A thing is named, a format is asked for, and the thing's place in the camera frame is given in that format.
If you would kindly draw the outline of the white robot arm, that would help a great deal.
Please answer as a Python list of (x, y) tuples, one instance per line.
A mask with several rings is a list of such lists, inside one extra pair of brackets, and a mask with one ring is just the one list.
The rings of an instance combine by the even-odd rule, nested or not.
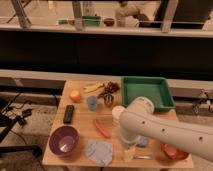
[(145, 136), (213, 162), (213, 127), (162, 119), (147, 97), (137, 97), (122, 111), (119, 134), (126, 146)]

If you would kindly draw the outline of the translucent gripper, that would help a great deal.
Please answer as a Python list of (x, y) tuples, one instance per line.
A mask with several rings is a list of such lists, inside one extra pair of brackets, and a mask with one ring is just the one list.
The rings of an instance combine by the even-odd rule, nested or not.
[(130, 162), (135, 155), (136, 143), (122, 140), (121, 146), (123, 160), (125, 162)]

